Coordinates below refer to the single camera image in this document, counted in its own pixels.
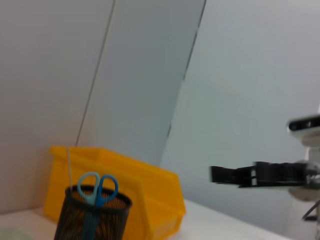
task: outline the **white wall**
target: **white wall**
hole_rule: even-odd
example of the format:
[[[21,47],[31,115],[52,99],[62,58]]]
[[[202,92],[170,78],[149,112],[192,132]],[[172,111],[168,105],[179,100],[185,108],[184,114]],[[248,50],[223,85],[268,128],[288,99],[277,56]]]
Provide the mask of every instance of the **white wall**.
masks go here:
[[[187,199],[284,233],[287,192],[210,183],[209,166],[304,158],[285,125],[318,108],[319,13],[314,0],[207,1],[161,162]]]
[[[79,139],[159,165],[204,0],[118,0]]]
[[[0,2],[0,212],[40,206],[51,145],[74,145],[97,64],[106,0]]]

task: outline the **scissors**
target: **scissors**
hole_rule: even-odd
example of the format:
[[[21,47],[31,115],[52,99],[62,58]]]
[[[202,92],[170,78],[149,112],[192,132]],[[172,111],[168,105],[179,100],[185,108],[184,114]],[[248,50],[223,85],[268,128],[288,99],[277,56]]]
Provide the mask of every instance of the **scissors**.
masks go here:
[[[93,192],[90,195],[85,194],[81,190],[81,184],[87,177],[95,177],[95,185],[93,187]],[[105,179],[111,179],[114,183],[115,190],[109,197],[102,196],[102,188]],[[103,175],[100,179],[100,175],[97,172],[91,171],[85,173],[78,181],[77,190],[81,197],[84,198],[87,204],[102,208],[105,203],[114,199],[119,191],[119,184],[115,177],[111,175]],[[81,234],[81,240],[94,240],[96,236],[97,227],[99,225],[99,216],[93,215],[92,213],[87,213],[84,218],[84,226]]]
[[[91,176],[95,177],[95,185],[94,185],[92,194],[87,195],[81,190],[81,184],[85,178],[91,177]],[[115,186],[115,190],[114,190],[113,194],[109,197],[102,196],[102,188],[103,188],[103,184],[104,184],[105,179],[111,179],[114,182],[114,186]],[[119,184],[114,176],[103,175],[100,179],[100,175],[94,171],[90,171],[90,172],[87,172],[84,175],[82,175],[82,177],[80,177],[76,187],[77,187],[78,193],[80,194],[81,197],[84,198],[84,200],[86,201],[87,204],[96,206],[98,208],[102,208],[105,203],[114,199],[117,196],[118,191],[119,191]]]

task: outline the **yellow storage bin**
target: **yellow storage bin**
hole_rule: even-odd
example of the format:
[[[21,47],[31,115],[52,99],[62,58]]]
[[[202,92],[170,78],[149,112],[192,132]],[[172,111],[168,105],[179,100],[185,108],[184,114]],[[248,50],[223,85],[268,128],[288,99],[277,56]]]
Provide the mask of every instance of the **yellow storage bin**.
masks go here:
[[[123,240],[165,240],[179,230],[186,208],[176,174],[103,148],[69,150],[73,185],[86,172],[111,174],[118,180],[119,192],[132,200]],[[51,152],[54,162],[44,213],[58,222],[65,189],[70,185],[67,148],[52,147]],[[94,183],[94,178],[83,182]],[[114,187],[109,181],[103,186]]]

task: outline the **black mesh cup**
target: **black mesh cup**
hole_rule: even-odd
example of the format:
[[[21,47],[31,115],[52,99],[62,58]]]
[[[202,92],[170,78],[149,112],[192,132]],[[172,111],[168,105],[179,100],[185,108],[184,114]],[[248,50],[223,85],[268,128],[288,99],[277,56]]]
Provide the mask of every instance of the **black mesh cup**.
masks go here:
[[[92,194],[94,186],[82,185],[85,194]],[[107,198],[113,190],[103,188]],[[101,207],[86,203],[77,186],[65,190],[65,198],[54,240],[122,240],[132,201],[118,193]]]

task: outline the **table surface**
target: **table surface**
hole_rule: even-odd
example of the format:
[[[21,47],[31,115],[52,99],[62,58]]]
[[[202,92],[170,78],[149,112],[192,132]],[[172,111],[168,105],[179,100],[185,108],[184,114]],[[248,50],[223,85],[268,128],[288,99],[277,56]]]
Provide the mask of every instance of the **table surface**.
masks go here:
[[[170,240],[288,240],[187,200],[185,206],[180,232]],[[0,226],[15,227],[34,240],[52,240],[56,232],[56,224],[44,217],[41,209],[0,215]]]

